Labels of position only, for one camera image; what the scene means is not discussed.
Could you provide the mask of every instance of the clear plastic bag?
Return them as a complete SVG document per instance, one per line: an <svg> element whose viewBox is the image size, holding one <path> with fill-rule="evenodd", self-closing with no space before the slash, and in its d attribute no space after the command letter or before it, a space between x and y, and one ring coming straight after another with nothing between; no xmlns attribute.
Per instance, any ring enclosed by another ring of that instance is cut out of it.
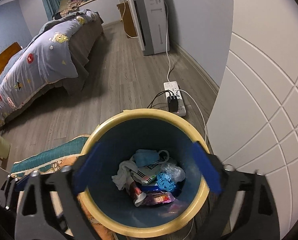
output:
<svg viewBox="0 0 298 240"><path fill-rule="evenodd" d="M165 171L174 183L183 181L186 178L185 171L173 163L164 163L161 166L161 171Z"/></svg>

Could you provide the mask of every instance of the blue wall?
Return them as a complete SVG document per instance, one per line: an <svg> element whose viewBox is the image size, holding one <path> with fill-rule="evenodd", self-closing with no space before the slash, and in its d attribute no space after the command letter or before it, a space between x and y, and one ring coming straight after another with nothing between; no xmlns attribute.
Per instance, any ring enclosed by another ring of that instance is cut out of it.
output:
<svg viewBox="0 0 298 240"><path fill-rule="evenodd" d="M25 48L31 40L19 1L0 5L0 53L14 42Z"/></svg>

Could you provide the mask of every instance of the black charger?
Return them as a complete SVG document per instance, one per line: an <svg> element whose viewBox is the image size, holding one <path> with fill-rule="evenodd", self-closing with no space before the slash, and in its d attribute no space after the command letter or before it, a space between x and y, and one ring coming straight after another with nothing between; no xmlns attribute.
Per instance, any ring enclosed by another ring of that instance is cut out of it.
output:
<svg viewBox="0 0 298 240"><path fill-rule="evenodd" d="M178 112L178 99L176 95L170 95L167 97L167 101L168 101L168 110L169 112L173 113L173 112Z"/></svg>

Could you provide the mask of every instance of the wooden headboard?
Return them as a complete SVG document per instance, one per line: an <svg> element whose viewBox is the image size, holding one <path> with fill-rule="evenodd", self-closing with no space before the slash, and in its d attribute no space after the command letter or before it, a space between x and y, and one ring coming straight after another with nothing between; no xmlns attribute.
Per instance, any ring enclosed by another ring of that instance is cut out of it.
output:
<svg viewBox="0 0 298 240"><path fill-rule="evenodd" d="M0 54L0 74L4 70L4 67L7 65L10 58L20 50L20 45L15 42Z"/></svg>

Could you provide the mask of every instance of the rug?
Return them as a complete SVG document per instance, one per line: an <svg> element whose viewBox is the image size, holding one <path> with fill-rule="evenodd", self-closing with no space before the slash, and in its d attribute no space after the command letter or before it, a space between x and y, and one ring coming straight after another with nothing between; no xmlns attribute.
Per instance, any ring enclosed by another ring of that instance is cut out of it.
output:
<svg viewBox="0 0 298 240"><path fill-rule="evenodd" d="M65 165L73 165L73 163L81 156L81 150L89 138L89 134L80 135L71 141L60 145L54 149L42 152L38 155L27 158L21 162L15 162L11 169L11 176L13 178L21 178L32 171L39 170L41 174L53 173L61 169ZM56 214L62 213L62 207L60 199L57 193L51 194L52 203ZM86 217L96 230L102 240L115 240L114 232L100 224L84 206L82 200L78 196L78 200L81 204L81 208L84 211Z"/></svg>

